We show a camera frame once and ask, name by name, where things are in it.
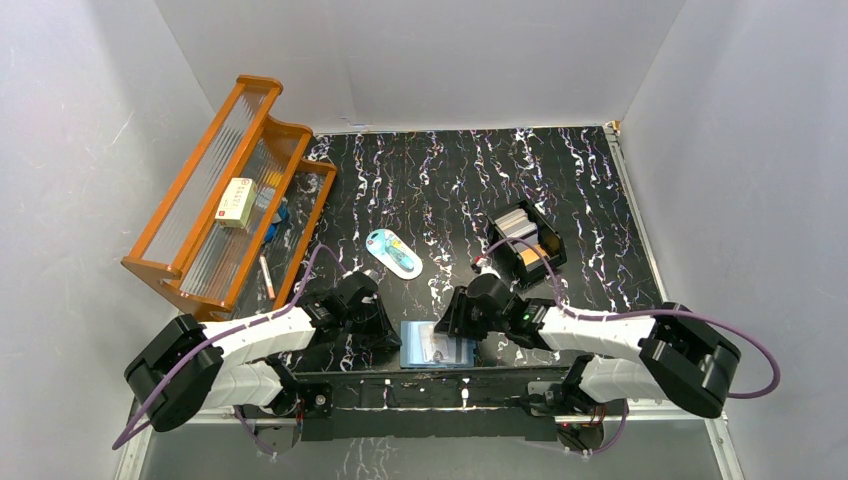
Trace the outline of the blue leather card holder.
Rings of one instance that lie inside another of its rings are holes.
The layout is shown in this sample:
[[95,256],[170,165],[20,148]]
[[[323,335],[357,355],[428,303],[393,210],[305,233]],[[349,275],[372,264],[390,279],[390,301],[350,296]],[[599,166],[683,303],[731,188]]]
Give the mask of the blue leather card holder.
[[476,342],[437,333],[435,326],[435,321],[401,323],[400,367],[403,369],[473,367]]

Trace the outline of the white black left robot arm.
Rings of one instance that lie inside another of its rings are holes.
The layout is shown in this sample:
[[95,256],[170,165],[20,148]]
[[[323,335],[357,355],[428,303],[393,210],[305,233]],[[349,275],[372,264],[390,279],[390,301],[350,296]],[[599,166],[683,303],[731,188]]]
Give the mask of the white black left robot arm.
[[177,316],[130,362],[124,378],[157,432],[219,407],[255,406],[288,416],[331,394],[297,380],[280,355],[338,339],[369,351],[402,344],[377,283],[363,272],[266,314],[222,322]]

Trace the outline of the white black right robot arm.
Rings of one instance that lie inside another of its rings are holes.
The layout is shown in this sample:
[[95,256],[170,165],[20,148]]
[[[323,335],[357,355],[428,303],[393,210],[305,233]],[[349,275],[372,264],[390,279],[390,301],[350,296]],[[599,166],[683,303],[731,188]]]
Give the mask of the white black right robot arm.
[[741,353],[690,311],[566,313],[551,299],[522,298],[495,274],[457,287],[435,332],[481,341],[504,334],[525,349],[573,350],[565,378],[519,399],[540,415],[589,414],[618,400],[669,401],[684,411],[717,418],[723,412]]

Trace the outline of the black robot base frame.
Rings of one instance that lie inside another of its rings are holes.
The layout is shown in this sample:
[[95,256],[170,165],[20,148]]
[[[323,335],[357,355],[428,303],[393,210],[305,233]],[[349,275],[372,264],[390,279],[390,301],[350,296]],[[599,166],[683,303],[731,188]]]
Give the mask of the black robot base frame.
[[565,366],[297,372],[279,411],[246,406],[259,427],[288,424],[295,441],[516,437],[593,453],[620,434],[621,400],[564,404]]

